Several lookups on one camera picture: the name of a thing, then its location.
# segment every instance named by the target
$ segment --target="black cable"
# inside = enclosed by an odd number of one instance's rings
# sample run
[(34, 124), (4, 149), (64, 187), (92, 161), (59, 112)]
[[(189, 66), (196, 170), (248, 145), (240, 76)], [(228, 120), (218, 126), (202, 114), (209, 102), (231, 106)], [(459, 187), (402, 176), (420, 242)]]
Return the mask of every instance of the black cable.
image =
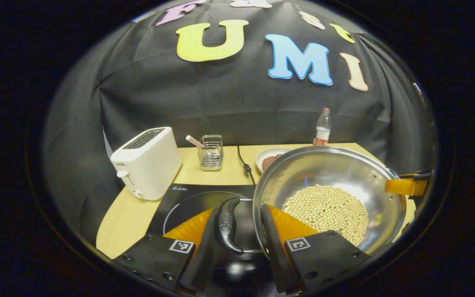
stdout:
[(254, 177), (252, 176), (252, 169), (250, 168), (249, 164), (246, 164), (245, 161), (243, 161), (243, 158), (241, 158), (241, 152), (239, 151), (239, 145), (238, 145), (238, 156), (239, 159), (241, 160), (241, 163), (243, 163), (243, 168), (245, 168), (245, 171), (247, 171), (250, 175), (250, 178), (252, 179), (252, 184), (256, 185), (256, 182), (254, 181)]

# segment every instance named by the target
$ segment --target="letter u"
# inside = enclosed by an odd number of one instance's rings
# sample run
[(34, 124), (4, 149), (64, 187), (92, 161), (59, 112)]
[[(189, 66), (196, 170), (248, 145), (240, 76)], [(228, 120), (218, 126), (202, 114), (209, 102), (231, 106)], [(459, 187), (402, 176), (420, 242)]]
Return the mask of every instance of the letter u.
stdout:
[(175, 32), (179, 34), (177, 55), (191, 62), (219, 60), (232, 56), (243, 47), (243, 26), (248, 24), (249, 22), (243, 19), (228, 19), (219, 22), (219, 25), (226, 27), (226, 41), (217, 47), (203, 45), (203, 31), (210, 27), (209, 23), (180, 28)]

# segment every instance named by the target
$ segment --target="table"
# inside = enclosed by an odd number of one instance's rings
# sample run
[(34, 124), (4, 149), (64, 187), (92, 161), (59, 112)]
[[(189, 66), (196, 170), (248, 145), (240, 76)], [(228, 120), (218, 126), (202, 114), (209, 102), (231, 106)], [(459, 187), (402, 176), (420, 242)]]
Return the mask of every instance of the table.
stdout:
[[(282, 145), (244, 145), (240, 146), (241, 157), (252, 168), (254, 180), (258, 182), (260, 172), (256, 167), (256, 156), (269, 147), (287, 147), (297, 149), (310, 144)], [(356, 143), (336, 143), (330, 146), (342, 147), (359, 152), (376, 160), (368, 151)], [(196, 147), (179, 148), (183, 165), (173, 180), (174, 184), (242, 185), (252, 184), (239, 160), (236, 146), (225, 146), (223, 167), (220, 171), (200, 169)], [(96, 235), (96, 248), (109, 258), (116, 258), (141, 239), (159, 206), (161, 200), (147, 201), (134, 197), (128, 188), (124, 188), (109, 207)], [(407, 215), (401, 229), (413, 220), (415, 203), (407, 199)]]

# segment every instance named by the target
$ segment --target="wok handle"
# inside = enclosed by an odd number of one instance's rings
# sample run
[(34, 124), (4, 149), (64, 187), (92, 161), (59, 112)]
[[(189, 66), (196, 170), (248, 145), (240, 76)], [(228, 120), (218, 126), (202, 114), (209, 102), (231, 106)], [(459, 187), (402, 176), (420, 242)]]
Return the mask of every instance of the wok handle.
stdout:
[(243, 249), (235, 241), (236, 217), (234, 209), (240, 198), (233, 197), (223, 202), (215, 215), (215, 240), (227, 250), (237, 255), (243, 255)]

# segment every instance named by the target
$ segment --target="toaster knob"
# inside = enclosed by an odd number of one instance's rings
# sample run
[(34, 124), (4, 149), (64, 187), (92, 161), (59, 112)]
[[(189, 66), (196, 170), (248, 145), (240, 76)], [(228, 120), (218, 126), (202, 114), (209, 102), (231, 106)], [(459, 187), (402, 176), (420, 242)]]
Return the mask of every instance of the toaster knob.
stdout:
[(122, 178), (122, 177), (125, 177), (126, 175), (128, 175), (127, 171), (121, 170), (117, 172), (117, 177)]
[(134, 190), (132, 192), (133, 196), (137, 197), (137, 198), (142, 198), (142, 194), (138, 191), (138, 190)]

